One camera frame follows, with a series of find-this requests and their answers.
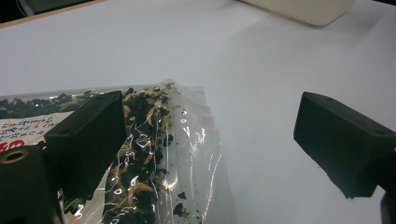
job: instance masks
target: black object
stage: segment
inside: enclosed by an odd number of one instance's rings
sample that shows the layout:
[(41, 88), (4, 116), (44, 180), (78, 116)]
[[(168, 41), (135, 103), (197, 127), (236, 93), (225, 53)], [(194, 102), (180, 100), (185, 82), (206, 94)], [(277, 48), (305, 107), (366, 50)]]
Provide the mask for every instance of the black object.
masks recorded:
[(54, 189), (89, 196), (126, 139), (120, 91), (94, 97), (44, 135)]
[(56, 192), (87, 198), (126, 139), (120, 91), (100, 94), (38, 146), (0, 154), (0, 223), (63, 223)]
[(0, 154), (0, 200), (0, 223), (62, 223), (40, 147), (18, 147)]
[(380, 185), (396, 199), (392, 130), (332, 98), (304, 92), (294, 139), (347, 198), (371, 197)]

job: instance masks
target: plastic bag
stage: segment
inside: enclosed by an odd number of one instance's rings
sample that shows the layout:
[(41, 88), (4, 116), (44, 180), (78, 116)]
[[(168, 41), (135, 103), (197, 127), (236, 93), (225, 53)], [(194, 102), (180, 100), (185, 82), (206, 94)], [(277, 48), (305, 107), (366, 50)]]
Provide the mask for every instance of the plastic bag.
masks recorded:
[(165, 81), (2, 97), (0, 151), (36, 144), (106, 91), (122, 91), (129, 136), (91, 199), (60, 197), (64, 222), (237, 223), (219, 133), (200, 87)]

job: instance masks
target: white object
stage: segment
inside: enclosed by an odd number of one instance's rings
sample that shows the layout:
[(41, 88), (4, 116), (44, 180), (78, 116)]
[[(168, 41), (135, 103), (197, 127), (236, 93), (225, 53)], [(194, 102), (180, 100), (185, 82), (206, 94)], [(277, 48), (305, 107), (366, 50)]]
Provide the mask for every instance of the white object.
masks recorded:
[(342, 16), (355, 0), (242, 0), (312, 25), (327, 25)]

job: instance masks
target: label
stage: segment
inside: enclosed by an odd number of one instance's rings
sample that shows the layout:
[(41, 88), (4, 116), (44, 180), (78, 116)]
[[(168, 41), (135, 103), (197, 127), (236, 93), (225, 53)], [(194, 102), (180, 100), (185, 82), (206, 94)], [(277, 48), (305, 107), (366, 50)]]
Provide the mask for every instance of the label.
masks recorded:
[(44, 141), (44, 134), (72, 113), (55, 113), (27, 119), (0, 119), (0, 153)]

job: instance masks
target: white table surface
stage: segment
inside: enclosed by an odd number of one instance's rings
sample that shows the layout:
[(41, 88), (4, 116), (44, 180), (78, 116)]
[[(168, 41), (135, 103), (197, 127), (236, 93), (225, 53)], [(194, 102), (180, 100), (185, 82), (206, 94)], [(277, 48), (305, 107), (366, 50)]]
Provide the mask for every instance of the white table surface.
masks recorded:
[(358, 0), (324, 28), (234, 0), (109, 0), (0, 29), (0, 95), (205, 87), (240, 224), (381, 223), (294, 142), (303, 91), (396, 130), (396, 7)]

